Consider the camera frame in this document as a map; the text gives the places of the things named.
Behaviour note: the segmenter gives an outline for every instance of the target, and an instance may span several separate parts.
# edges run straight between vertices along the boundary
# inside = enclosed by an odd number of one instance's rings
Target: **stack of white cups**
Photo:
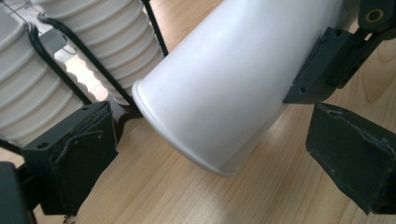
[[[22,147],[83,103],[35,53],[24,26],[1,9],[0,31],[0,138]]]
[[[68,26],[130,95],[134,82],[148,74],[163,59],[149,18],[139,0],[32,2],[40,5],[48,18]],[[87,67],[117,103],[128,105],[82,53],[78,53],[78,57],[86,61]]]

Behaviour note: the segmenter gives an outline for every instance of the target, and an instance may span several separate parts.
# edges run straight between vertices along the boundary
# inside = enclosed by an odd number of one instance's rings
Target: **wooden table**
[[[219,2],[152,0],[169,49]],[[396,41],[381,44],[358,74],[327,103],[350,109],[396,132]],[[305,151],[312,108],[290,105],[234,178],[201,169],[168,145],[144,119],[131,120],[118,145],[120,155],[101,175],[76,221],[396,223],[396,216],[366,216]],[[1,156],[21,162],[4,152]],[[44,217],[39,208],[35,213],[38,223],[64,220]]]

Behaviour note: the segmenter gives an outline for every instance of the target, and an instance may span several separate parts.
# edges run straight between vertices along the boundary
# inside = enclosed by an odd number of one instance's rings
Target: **wood grain surface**
[[[220,0],[152,0],[172,50]],[[68,66],[82,66],[74,58]],[[327,103],[396,132],[396,41],[387,41]],[[144,119],[126,124],[120,155],[101,175],[76,223],[396,223],[366,216],[304,147],[312,105],[290,105],[234,178],[212,175],[167,144]],[[2,160],[21,158],[2,151]],[[44,217],[38,223],[62,223]]]

